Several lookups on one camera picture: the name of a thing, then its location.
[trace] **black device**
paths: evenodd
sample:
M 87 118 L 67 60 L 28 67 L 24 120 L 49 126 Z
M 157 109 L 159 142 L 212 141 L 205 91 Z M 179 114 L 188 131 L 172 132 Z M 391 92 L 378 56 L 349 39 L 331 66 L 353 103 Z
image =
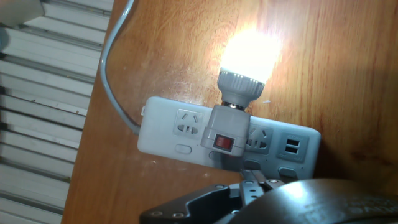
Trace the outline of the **black device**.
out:
M 284 184 L 243 170 L 240 184 L 215 184 L 143 212 L 140 224 L 398 223 L 398 197 L 348 180 Z

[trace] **wood grain surface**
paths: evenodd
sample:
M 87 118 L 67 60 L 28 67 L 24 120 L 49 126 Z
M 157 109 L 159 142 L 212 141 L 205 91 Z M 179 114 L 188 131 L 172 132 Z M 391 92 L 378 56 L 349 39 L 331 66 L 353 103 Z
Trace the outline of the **wood grain surface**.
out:
M 125 2 L 115 0 L 108 33 Z M 226 43 L 253 27 L 283 47 L 248 113 L 321 132 L 315 177 L 398 194 L 395 0 L 136 1 L 111 51 L 110 85 L 138 123 L 150 96 L 212 107 L 221 102 L 216 79 Z M 139 152 L 97 76 L 63 223 L 138 223 L 148 208 L 239 180 Z

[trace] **gray cable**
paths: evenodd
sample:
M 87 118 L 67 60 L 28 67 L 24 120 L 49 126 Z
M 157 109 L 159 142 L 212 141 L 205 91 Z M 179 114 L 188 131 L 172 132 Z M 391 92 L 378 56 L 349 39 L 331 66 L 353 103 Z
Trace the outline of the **gray cable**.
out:
M 109 86 L 108 79 L 106 77 L 106 63 L 108 60 L 109 51 L 111 50 L 114 39 L 115 39 L 116 35 L 118 34 L 119 29 L 123 25 L 124 21 L 126 20 L 127 15 L 129 14 L 133 3 L 134 3 L 134 0 L 128 0 L 126 7 L 123 10 L 123 13 L 121 14 L 121 16 L 118 19 L 118 21 L 116 22 L 116 24 L 114 25 L 114 27 L 108 37 L 108 40 L 106 41 L 105 46 L 104 46 L 101 60 L 99 62 L 99 71 L 101 74 L 102 84 L 104 86 L 105 92 L 106 92 L 109 100 L 111 101 L 113 107 L 116 109 L 116 111 L 118 112 L 118 114 L 120 115 L 122 120 L 129 126 L 129 128 L 131 128 L 133 133 L 138 135 L 140 126 L 133 119 L 131 119 L 129 117 L 129 115 L 123 110 L 123 108 L 121 108 L 120 104 L 115 99 L 115 97 L 112 93 L 111 87 Z

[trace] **power strip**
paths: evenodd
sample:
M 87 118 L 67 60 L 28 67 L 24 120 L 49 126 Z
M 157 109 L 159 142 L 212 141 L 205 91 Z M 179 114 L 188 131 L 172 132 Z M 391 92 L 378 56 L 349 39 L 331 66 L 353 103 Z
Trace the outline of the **power strip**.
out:
M 219 169 L 261 170 L 269 179 L 311 179 L 321 135 L 318 131 L 251 116 L 243 157 L 200 146 L 211 108 L 151 97 L 141 115 L 141 152 Z

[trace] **light bulb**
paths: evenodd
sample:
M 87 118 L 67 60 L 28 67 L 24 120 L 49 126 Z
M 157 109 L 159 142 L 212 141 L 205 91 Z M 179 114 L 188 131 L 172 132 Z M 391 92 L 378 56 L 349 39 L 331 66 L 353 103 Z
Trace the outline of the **light bulb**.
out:
M 261 96 L 281 49 L 273 37 L 246 31 L 228 43 L 218 75 L 222 105 L 215 105 L 200 145 L 231 156 L 242 156 L 250 114 L 244 112 Z
M 221 68 L 266 83 L 280 54 L 282 44 L 276 37 L 247 30 L 227 44 Z

